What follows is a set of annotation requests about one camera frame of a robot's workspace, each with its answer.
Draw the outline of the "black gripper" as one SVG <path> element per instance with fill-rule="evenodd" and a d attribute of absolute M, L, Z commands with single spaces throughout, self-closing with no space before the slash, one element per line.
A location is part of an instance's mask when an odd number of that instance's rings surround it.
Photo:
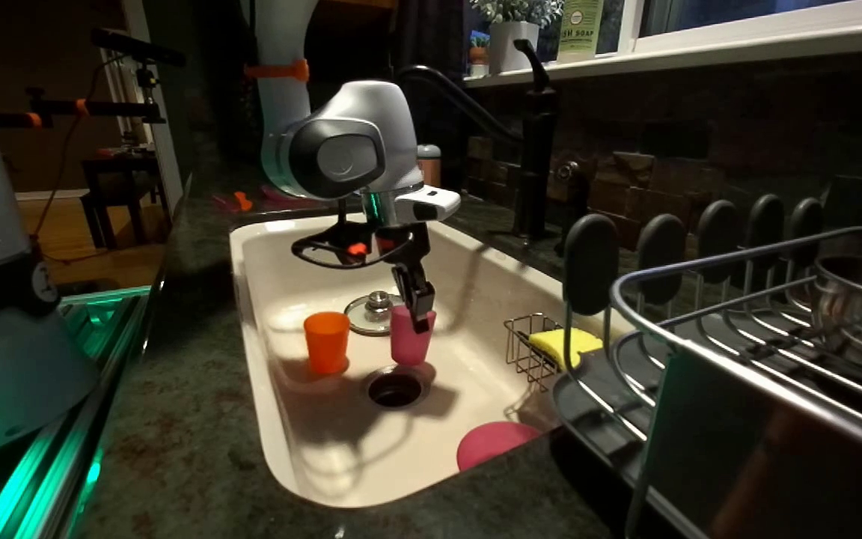
<path fill-rule="evenodd" d="M 425 280 L 419 265 L 432 253 L 425 224 L 380 227 L 374 221 L 351 221 L 347 215 L 338 215 L 328 230 L 296 241 L 292 253 L 323 269 L 395 265 L 392 275 L 413 329 L 432 329 L 435 284 Z"/>

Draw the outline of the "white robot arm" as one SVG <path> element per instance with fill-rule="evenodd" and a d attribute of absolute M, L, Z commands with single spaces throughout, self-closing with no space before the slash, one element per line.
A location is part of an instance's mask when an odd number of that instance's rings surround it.
<path fill-rule="evenodd" d="M 366 215 L 323 233 L 347 269 L 384 233 L 419 233 L 437 212 L 417 164 L 407 96 L 392 81 L 347 81 L 314 109 L 308 102 L 307 30 L 317 0 L 259 0 L 259 84 L 263 178 L 308 202 L 356 194 Z M 0 152 L 0 447 L 49 425 L 97 384 L 57 320 L 57 290 L 21 224 Z"/>

